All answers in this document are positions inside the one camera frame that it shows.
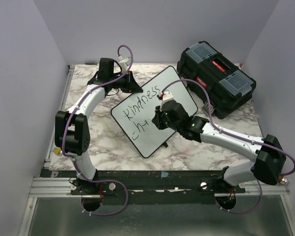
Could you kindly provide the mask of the white framed whiteboard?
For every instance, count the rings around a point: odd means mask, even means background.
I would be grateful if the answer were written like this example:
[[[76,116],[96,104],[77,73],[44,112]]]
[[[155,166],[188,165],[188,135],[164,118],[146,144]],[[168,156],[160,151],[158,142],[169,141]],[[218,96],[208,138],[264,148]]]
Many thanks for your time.
[[[150,157],[175,132],[158,130],[151,122],[155,107],[161,104],[159,92],[179,79],[173,66],[168,66],[143,86],[143,92],[128,96],[111,110],[111,115],[143,158]]]

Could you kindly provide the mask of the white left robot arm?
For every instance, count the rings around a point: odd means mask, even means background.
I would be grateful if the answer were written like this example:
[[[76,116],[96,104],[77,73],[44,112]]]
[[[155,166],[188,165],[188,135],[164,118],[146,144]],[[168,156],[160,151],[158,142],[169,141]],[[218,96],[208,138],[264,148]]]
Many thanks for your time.
[[[67,111],[58,111],[55,116],[55,145],[65,157],[71,159],[76,170],[77,182],[88,193],[99,189],[97,169],[92,165],[88,148],[90,131],[88,119],[96,106],[113,89],[125,93],[141,93],[130,70],[133,58],[122,55],[118,59],[101,58],[98,71],[88,81],[86,91]]]

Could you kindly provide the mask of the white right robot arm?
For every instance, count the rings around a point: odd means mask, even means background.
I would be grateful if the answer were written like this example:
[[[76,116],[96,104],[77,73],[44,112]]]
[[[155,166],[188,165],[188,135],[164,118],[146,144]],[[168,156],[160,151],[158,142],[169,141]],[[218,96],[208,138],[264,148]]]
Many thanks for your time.
[[[280,152],[282,147],[275,136],[248,137],[219,126],[213,127],[206,118],[189,116],[174,100],[156,106],[152,123],[159,130],[170,128],[187,140],[213,144],[247,158],[249,161],[244,164],[223,168],[216,181],[217,189],[223,193],[243,182],[259,180],[276,185],[282,179],[286,156]]]

